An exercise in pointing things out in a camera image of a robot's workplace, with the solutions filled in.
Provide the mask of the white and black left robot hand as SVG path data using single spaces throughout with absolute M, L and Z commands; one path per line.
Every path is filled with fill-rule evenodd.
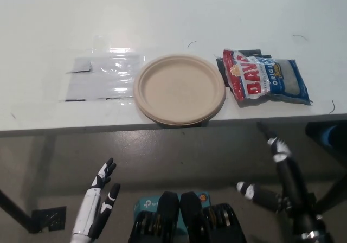
M 113 158 L 110 158 L 96 174 L 80 206 L 71 242 L 95 242 L 101 235 L 118 197 L 120 184 L 112 186 L 104 201 L 101 201 L 101 191 L 111 180 L 116 166 Z

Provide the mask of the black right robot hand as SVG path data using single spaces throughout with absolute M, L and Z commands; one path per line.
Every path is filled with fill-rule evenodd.
M 248 182 L 238 182 L 237 191 L 246 199 L 274 212 L 284 210 L 293 219 L 293 234 L 304 239 L 314 238 L 323 233 L 325 226 L 317 218 L 306 183 L 300 168 L 292 156 L 287 143 L 272 132 L 265 124 L 258 122 L 271 149 L 276 165 L 282 195 L 265 190 Z

